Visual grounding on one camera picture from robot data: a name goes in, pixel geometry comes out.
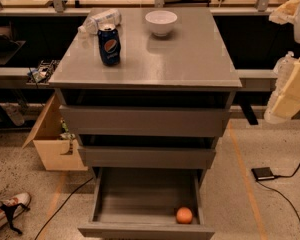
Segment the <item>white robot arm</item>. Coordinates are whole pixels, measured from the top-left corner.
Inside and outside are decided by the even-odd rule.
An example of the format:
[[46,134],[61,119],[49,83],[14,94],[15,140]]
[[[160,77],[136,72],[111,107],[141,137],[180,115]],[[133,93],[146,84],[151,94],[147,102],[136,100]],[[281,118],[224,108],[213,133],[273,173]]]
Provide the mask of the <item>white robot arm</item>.
[[[294,40],[300,44],[300,0],[289,0],[273,11],[269,20],[283,25],[293,25]],[[300,57],[288,52],[280,58],[273,72],[277,75],[275,90],[272,92],[264,119],[271,124],[290,120],[300,111]]]

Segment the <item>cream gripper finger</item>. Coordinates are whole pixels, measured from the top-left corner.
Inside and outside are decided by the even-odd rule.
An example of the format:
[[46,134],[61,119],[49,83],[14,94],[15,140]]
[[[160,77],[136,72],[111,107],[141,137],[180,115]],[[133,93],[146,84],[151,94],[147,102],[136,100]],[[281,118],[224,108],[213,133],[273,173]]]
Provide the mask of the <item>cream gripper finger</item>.
[[278,60],[274,69],[277,75],[264,119],[271,124],[284,123],[300,111],[300,58],[289,52]]
[[269,20],[276,24],[295,23],[295,15],[300,0],[289,0],[276,8],[270,15]]

